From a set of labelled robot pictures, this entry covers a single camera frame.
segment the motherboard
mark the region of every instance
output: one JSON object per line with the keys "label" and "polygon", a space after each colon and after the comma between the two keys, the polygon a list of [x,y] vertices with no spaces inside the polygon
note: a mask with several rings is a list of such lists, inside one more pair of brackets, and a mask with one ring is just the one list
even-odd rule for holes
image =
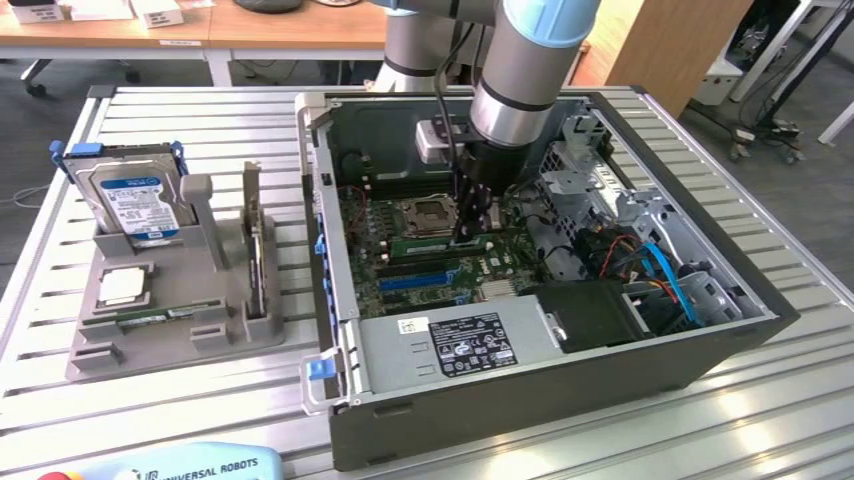
{"label": "motherboard", "polygon": [[339,199],[361,318],[515,296],[546,281],[511,207],[496,203],[487,233],[455,244],[456,208],[445,194],[380,200],[341,186]]}

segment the aluminum table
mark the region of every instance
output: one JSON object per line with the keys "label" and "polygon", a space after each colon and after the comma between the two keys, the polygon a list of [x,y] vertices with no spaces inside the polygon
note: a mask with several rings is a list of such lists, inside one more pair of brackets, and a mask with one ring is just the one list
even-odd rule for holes
{"label": "aluminum table", "polygon": [[[317,334],[295,91],[119,88],[112,98],[87,100],[72,143],[180,139],[189,170],[213,175],[219,217],[237,214],[243,162],[261,165],[261,201],[276,220],[287,340],[235,360],[69,384],[63,375],[95,250],[93,220],[76,189],[56,175],[0,303],[8,340],[0,363],[0,476],[29,480],[153,445],[197,440],[271,446],[281,453],[287,477],[312,480],[852,476],[851,293],[651,97],[620,87],[602,92],[800,311],[800,320],[762,347],[728,359],[682,391],[336,472],[327,419],[305,416],[299,405],[297,362],[316,352]],[[634,162],[620,145],[615,160]],[[626,174],[634,183],[650,183],[636,166]]]}

